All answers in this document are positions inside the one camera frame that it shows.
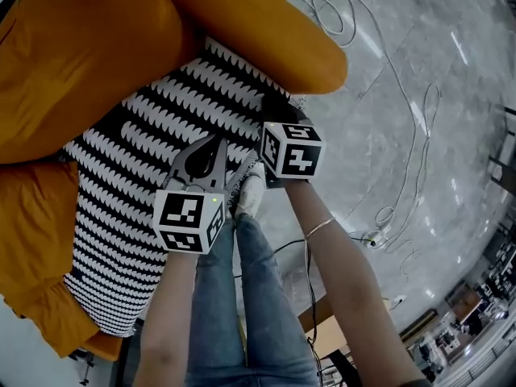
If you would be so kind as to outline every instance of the bracelet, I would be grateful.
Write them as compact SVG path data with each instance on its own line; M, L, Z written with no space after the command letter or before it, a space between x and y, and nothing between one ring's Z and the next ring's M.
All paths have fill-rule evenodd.
M317 225L312 231L310 231L308 234L306 234L305 240L307 241L315 232L320 230L322 227L325 227L328 223L335 221L335 217L331 217L330 219L327 219L326 221L322 221L319 225Z

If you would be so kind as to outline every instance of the cable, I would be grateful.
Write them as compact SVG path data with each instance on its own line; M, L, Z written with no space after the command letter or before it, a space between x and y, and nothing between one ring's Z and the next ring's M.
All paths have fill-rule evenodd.
M320 14L319 14L320 8L317 7L315 0L311 0L311 1L309 1L309 0L302 0L302 1L304 3L306 3L310 7L310 9L314 12L315 18L317 19L317 22L318 22L319 26L324 30L324 32L327 35L329 35L329 36L332 36L332 35L342 35L344 33L344 30L345 30L345 27L344 27L344 17L343 17L342 14L340 14L339 9L335 6L335 4L333 4L330 0L323 0L323 1L336 13L337 19L339 19L339 22L340 22L340 27L339 27L338 30L332 29L331 27L327 26L323 22L323 20L321 19ZM406 101L406 105L409 108L410 117L412 119L412 126L413 126L412 142L411 142L411 145L410 145L409 155L408 155L407 161L406 161L405 176L403 178L402 187L400 188L400 191L399 191L399 193L398 193L398 195L396 197L396 200L395 200L394 204L393 205L387 205L387 206L384 206L384 207L380 208L380 210L375 215L375 222L376 222L377 226L383 227L384 225L390 223L394 219L394 217L396 215L396 209L397 209L397 207L399 205L399 202L400 202L400 200L402 198L403 192L405 191L405 188L406 188L406 185L407 185L407 181L408 181L408 177L409 177L410 162L411 162L412 155L414 154L414 148L415 148L415 143L416 143L417 123L416 123L416 120L415 120L415 117L414 117L414 112L412 111L412 106L410 105L409 97L408 97L405 89L403 88L403 85L402 85L401 79L399 77L399 74L397 73L397 70L394 67L394 64L392 62L392 59L391 59L389 53L387 52L387 47L386 47L386 44L385 44L385 38L384 38L384 36L383 36L383 34L381 32L380 25L378 24L377 19L375 18L374 14L369 9L369 7L362 0L356 0L356 1L358 1L364 7L364 9L370 14L371 19L373 21L373 24L374 24L375 28L377 29L377 33L378 33L379 38L380 38L381 48L383 50L383 53L385 54L385 58L387 59L391 69L393 70L394 76L396 78L397 85L399 86L400 91L402 92L403 98ZM350 39L348 40L348 42L346 42L345 44L340 44L339 45L341 48L346 48L349 45L351 45L353 40L356 37L356 13L355 13L355 6L354 6L352 0L347 0L347 2L349 4L350 11L351 11L351 22L350 23L352 25L352 35L351 35ZM425 100L423 101L423 117L424 117L424 120L425 120L425 126L426 126L426 130L427 130L426 131L427 141L425 142L425 146L423 146L423 157L422 157L422 163L424 161L424 167L425 167L425 179L426 179L426 172L427 172L426 168L427 168L428 144L430 142L430 131L429 131L429 128L427 126L427 118L426 118L426 102L427 102L428 93L429 93L429 91L430 91L430 89L432 87L435 87L437 89L437 92L438 92L438 95L439 95L439 99L441 97L441 93L440 93L439 87L437 85L435 85L435 84L430 84L428 86L428 88L427 88L427 92L425 93ZM434 118L433 118L434 121L435 121L435 116L437 115L438 109L439 109L439 104L437 105L435 113L434 113ZM421 172L422 172L422 167L423 167L423 164L420 166L420 169L418 171L418 178L417 178L417 181L416 181L417 182L416 189L418 188L418 181L419 181L419 177L420 177ZM418 191L416 192L416 194L414 196L414 201L416 202L416 204L417 204L417 200L418 200ZM384 245L386 245L388 243L388 246L385 249L387 251L392 246L392 244L394 242L396 242L396 240L402 235L402 233L405 231L405 229L408 227L408 224L410 223L410 217L411 217L412 214L413 214L413 210L411 209L409 211L409 214L407 215L407 217L406 217L406 219L405 219L405 221L404 221L400 231L397 234L395 234L393 237L387 239L384 243L380 244L377 247L377 249L383 247Z
M344 33L344 18L343 18L343 15L340 14L339 9L330 0L323 0L323 1L326 2L328 4L328 6L337 14L337 19L339 19L339 21L340 21L340 30L338 30L338 31L333 30L332 28L328 27L321 20L321 17L319 15L319 8L317 8L317 6L315 4L315 0L311 0L311 3L308 0L302 0L302 1L305 2L311 8L311 10L314 12L314 15L315 15L315 17L316 17L316 19L317 19L317 21L319 23L319 26L324 30L324 32L327 35L329 35L329 36L331 36L331 35L342 35ZM356 1L358 1L371 16L371 19L372 19L372 22L374 24L374 27L377 29L378 36L380 38L381 48L383 50L383 53L385 54L385 58L389 62L389 65L390 65L390 67L392 68L392 70L394 72L394 76L396 77L396 82L397 82L397 84L398 84L398 86L400 88L400 91L402 92L403 98L406 101L406 105L409 108L410 117L412 118L412 124L413 124L412 144L410 145L410 151L409 151L409 155L408 155L408 158L407 158L407 161L406 161L405 177L403 179L402 188L400 189L400 192L399 192L399 194L396 197L396 201L395 201L394 205L384 206L383 208L381 208L377 212L377 214L375 216L375 221L377 222L377 224L385 224L385 223L390 222L393 219L393 217L395 215L395 212L396 212L396 209L397 209L397 206L398 206L398 204L400 202L400 199L401 199L401 197L403 195L403 191L405 190L405 187L406 187L406 184L407 184L407 181L408 181L408 177L409 177L410 161L411 161L412 155L414 153L414 146L415 146L415 142L416 142L416 133L417 133L417 127L418 126L417 126L417 123L416 123L416 120L415 120L415 117L414 117L414 113L412 111L412 107L410 105L409 96L407 95L405 89L403 88L402 81L401 81L401 79L400 79L400 77L399 77L399 75L397 73L396 68L394 67L394 63L393 63L392 59L390 58L389 53L387 52L387 45L385 44L385 39L384 39L383 33L381 32L380 25L378 24L377 19L375 18L375 16L372 13L371 9L369 9L369 7L362 0L356 0ZM350 7L350 10L351 10L351 14L352 14L351 15L352 36L351 36L351 38L349 39L349 41L347 43L340 44L341 48L346 48L349 45L351 45L353 40L356 37L356 14L355 14L355 7L353 5L352 0L347 0L347 2L349 3L349 7ZM388 214L386 214L384 218L379 218L380 213L386 212L386 211L388 211Z
M289 245L292 245L293 243L300 243L300 242L305 242L304 239L295 239L294 241L290 241L289 243L286 243L285 245L283 245L282 247L279 247L278 249L275 249L274 250L274 254L277 254L279 251L281 251L283 248L287 248ZM242 278L242 274L240 275L235 275L234 276L235 279L237 278Z
M407 241L404 241L397 249L400 249L402 247L404 247L405 245L409 244L409 243L412 243L412 240L411 239L408 239ZM410 275L407 274L404 270L403 270L403 266L405 265L405 262L412 259L412 260L417 260L420 256L422 255L422 251L421 250L418 250L416 248L412 248L412 252L407 255L402 263L400 264L400 269L399 269L399 273L401 276L403 276L405 278L405 282L403 283L403 285L400 287L400 289L404 288L405 285L407 285L409 283L409 280L410 280Z
M402 302L403 301L398 301L397 304L389 310L389 312L394 311L396 307L399 306Z
M331 364L331 365L328 365L327 367L323 368L321 371L326 371L329 368L334 368L334 367L335 367L335 364Z
M315 365L317 367L317 374L319 377L319 387L323 387L323 370L321 365L321 359L317 355L315 351L315 341L317 340L317 300L315 298L314 287L312 286L312 282L310 281L310 265L312 261L312 252L308 247L308 242L305 240L305 271L306 271L306 282L308 284L308 290L310 292L310 301L312 304L312 322L314 325L314 334L311 337L307 337L306 341L308 341L308 345L310 345L310 349L312 350L312 354L314 355Z
M349 238L353 239L354 241L366 241L366 242L371 242L371 243L374 242L372 239L369 239L369 238L353 238L352 236L350 236Z

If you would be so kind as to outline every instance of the orange cushion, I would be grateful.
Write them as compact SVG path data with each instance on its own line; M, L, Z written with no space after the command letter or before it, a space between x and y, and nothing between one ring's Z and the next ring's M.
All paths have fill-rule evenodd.
M170 0L18 0L0 25L0 164L54 153L203 42Z
M119 359L123 339L98 332L82 344L82 347L94 355L108 361Z
M77 164L0 166L0 293L60 356L98 331L62 282L72 270Z
M290 93L324 94L344 84L344 52L286 0L172 1Z

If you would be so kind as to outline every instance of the marble floor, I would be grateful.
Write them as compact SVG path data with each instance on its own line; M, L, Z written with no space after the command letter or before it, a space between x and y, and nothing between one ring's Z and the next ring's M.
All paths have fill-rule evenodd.
M288 0L315 21L302 0ZM347 0L329 0L352 33ZM442 98L427 155L427 179L409 226L386 251L362 246L384 297L406 300L391 314L401 330L437 306L472 267L510 200L489 181L488 156L501 148L505 118L497 105L516 108L516 20L505 0L362 0L374 13L416 122L416 143L406 187L388 237L402 228L413 207L415 182L425 143L422 103L430 84ZM306 113L326 134L328 149L317 191L353 236L378 228L375 216L394 205L406 174L414 136L411 109L389 66L370 14L356 1L356 38L345 49L346 85L333 94L308 96ZM338 18L318 1L323 21ZM428 121L435 112L433 88ZM259 219L277 248L302 237L283 190L264 197ZM277 254L285 288L297 312L309 303L302 245ZM314 269L318 297L324 289Z

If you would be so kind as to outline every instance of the shoe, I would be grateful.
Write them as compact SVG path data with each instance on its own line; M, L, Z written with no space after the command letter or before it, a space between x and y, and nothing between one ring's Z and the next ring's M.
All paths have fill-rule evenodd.
M235 218L241 214L255 217L260 207L261 198L267 189L265 183L265 167L262 162L258 162L248 174L240 190L240 200L237 204Z

